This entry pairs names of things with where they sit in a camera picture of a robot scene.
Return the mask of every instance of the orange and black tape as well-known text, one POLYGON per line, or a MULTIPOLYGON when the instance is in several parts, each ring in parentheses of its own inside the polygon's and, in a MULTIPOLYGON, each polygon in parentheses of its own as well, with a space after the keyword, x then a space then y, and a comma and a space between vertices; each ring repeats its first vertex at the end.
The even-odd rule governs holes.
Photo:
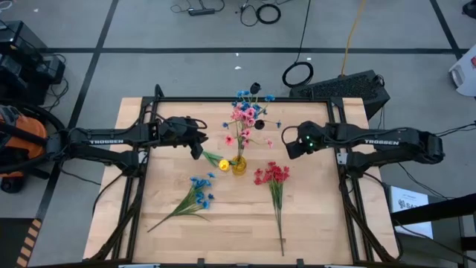
POLYGON ((38 238, 39 230, 42 226, 41 220, 35 219, 30 225, 28 229, 28 233, 25 237, 25 241, 23 242, 23 246, 20 249, 20 254, 16 259, 16 267, 17 268, 25 268, 28 265, 28 261, 30 261, 31 253, 33 248, 35 247, 36 239, 38 238))

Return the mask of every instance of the yellow flower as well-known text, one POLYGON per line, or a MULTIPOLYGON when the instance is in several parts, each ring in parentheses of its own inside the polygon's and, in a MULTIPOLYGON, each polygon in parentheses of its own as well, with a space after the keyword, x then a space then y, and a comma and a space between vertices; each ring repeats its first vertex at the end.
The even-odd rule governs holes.
POLYGON ((230 170, 230 162, 228 160, 225 160, 225 159, 220 160, 220 163, 218 164, 218 166, 220 167, 220 170, 223 170, 223 171, 230 170))

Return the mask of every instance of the flower bouquet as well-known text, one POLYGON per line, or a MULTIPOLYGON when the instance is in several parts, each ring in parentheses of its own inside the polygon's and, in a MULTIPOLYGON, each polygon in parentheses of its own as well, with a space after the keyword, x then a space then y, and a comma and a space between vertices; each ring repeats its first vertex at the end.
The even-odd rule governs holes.
MULTIPOLYGON (((251 142, 255 144, 263 144, 251 138, 251 129, 262 130, 265 122, 276 124, 278 128, 281 127, 281 122, 272 122, 260 119, 268 114, 266 110, 268 103, 274 101, 273 95, 267 95, 265 101, 268 102, 266 106, 261 107, 258 104, 258 97, 255 96, 261 87, 259 83, 254 83, 249 91, 237 92, 237 100, 232 102, 233 112, 231 113, 231 121, 223 123, 223 127, 227 129, 235 129, 233 135, 225 137, 225 143, 229 146, 237 142, 238 152, 237 156, 231 161, 232 170, 235 175, 243 175, 246 172, 246 159, 243 157, 243 151, 249 146, 251 142)), ((266 144, 269 148, 273 148, 273 142, 267 138, 266 144)))
MULTIPOLYGON (((210 179, 215 178, 215 175, 211 172, 208 173, 208 176, 210 177, 210 179)), ((194 176, 190 178, 190 181, 192 182, 192 186, 190 187, 187 196, 180 202, 180 204, 178 204, 178 206, 172 211, 172 213, 168 214, 164 219, 155 224, 147 232, 152 231, 153 229, 155 229, 155 227, 161 225, 164 221, 175 216, 190 215, 201 217, 202 219, 207 220, 205 217, 203 217, 202 215, 198 215, 196 212, 203 208, 210 208, 210 202, 214 199, 214 197, 212 194, 208 194, 208 198, 205 198, 203 190, 206 187, 211 187, 211 182, 209 179, 199 179, 198 177, 194 176)))
POLYGON ((276 166, 276 162, 269 162, 268 168, 264 171, 264 176, 261 179, 262 175, 263 171, 258 168, 254 173, 254 184, 261 185, 263 183, 268 183, 269 185, 269 190, 273 199, 274 215, 277 221, 277 230, 280 233, 281 254, 284 256, 281 209, 283 208, 283 183, 289 178, 289 167, 281 169, 281 167, 276 166))

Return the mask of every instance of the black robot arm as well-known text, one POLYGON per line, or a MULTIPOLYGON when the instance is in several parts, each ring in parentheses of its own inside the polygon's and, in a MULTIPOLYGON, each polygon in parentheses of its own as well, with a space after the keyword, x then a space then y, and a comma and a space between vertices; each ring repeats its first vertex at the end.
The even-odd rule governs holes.
POLYGON ((326 124, 324 127, 306 121, 297 127, 297 139, 286 144, 290 159, 311 154, 328 147, 346 148, 373 144, 373 153, 347 152, 338 154, 338 163, 345 165, 351 176, 362 177, 372 166, 415 161, 436 164, 443 160, 441 138, 410 127, 392 130, 366 130, 352 124, 326 124))
POLYGON ((47 148, 50 148, 48 151, 56 161, 76 158, 102 162, 117 166, 124 175, 132 175, 141 162, 138 152, 117 153, 92 145, 128 144, 137 148, 189 146, 192 157, 198 159, 203 151, 201 143, 208 140, 204 133, 199 132, 204 128, 206 124, 203 121, 189 117, 164 118, 145 124, 135 122, 123 130, 74 128, 68 131, 66 138, 50 137, 47 148), (199 126, 197 122, 202 122, 204 126, 199 126))

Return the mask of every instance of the wooden tabletop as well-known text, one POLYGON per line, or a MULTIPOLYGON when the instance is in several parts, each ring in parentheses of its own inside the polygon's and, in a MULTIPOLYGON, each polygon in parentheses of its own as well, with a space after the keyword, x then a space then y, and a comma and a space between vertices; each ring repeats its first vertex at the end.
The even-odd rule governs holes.
MULTIPOLYGON (((125 128, 138 117, 140 98, 124 98, 120 106, 117 128, 125 128)), ((368 128, 361 99, 344 99, 347 122, 368 128)), ((160 103, 158 112, 165 118, 186 116, 207 122, 209 140, 206 151, 233 158, 237 149, 224 143, 232 130, 222 127, 231 114, 229 103, 160 103)), ((244 152, 248 170, 244 176, 222 172, 212 167, 204 157, 193 160, 190 148, 158 147, 151 151, 141 207, 138 236, 133 261, 138 263, 196 263, 204 258, 208 264, 295 264, 302 258, 306 264, 351 264, 344 207, 338 189, 334 150, 321 150, 289 160, 280 140, 284 127, 314 121, 328 122, 327 108, 322 103, 271 103, 267 120, 281 120, 277 129, 267 124, 264 130, 253 131, 254 139, 270 138, 274 147, 252 144, 244 152), (256 186, 253 172, 265 168, 269 161, 289 166, 291 177, 283 192, 284 257, 281 256, 279 234, 274 218, 271 194, 267 185, 256 186), (214 172, 210 192, 215 196, 209 210, 198 217, 174 217, 150 233, 147 230, 167 216, 190 189, 190 177, 205 177, 214 172)), ((296 130, 286 131, 285 140, 296 137, 296 130)), ((111 150, 129 150, 126 145, 111 146, 111 150)), ((354 150, 371 152, 373 146, 359 145, 354 150)), ((120 171, 106 167, 103 186, 120 171)), ((380 178, 379 169, 368 173, 380 178)), ((118 223, 125 179, 118 181, 100 198, 94 214, 84 257, 91 257, 103 245, 118 223)), ((382 187, 369 178, 360 179, 360 188, 367 224, 380 243, 396 257, 398 249, 390 222, 390 214, 382 187)), ((356 228, 360 259, 364 260, 361 235, 356 228)), ((129 230, 124 232, 121 256, 125 255, 129 230)))

